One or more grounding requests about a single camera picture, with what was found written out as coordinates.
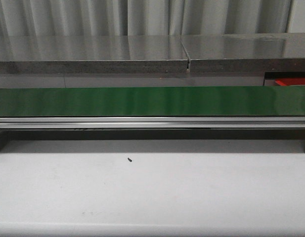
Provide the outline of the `green conveyor belt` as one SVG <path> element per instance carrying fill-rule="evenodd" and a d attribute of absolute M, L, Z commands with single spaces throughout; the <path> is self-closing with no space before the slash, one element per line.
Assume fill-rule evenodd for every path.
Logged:
<path fill-rule="evenodd" d="M 305 140 L 305 86 L 0 88 L 13 138 Z"/>

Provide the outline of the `grey stone counter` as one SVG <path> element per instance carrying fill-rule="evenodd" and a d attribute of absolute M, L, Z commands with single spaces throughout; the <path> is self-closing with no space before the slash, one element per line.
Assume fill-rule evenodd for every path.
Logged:
<path fill-rule="evenodd" d="M 305 33 L 0 37 L 0 88 L 274 86 L 305 78 Z"/>

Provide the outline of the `white curtain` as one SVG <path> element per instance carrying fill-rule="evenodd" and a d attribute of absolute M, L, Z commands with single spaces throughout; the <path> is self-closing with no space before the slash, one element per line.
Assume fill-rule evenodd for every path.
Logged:
<path fill-rule="evenodd" d="M 0 0 L 0 36 L 305 33 L 305 0 Z"/>

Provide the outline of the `red plastic tray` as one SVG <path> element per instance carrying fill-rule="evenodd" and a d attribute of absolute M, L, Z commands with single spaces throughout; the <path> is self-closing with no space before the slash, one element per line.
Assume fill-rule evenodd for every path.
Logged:
<path fill-rule="evenodd" d="M 305 78 L 280 78 L 275 83 L 279 86 L 305 86 Z"/>

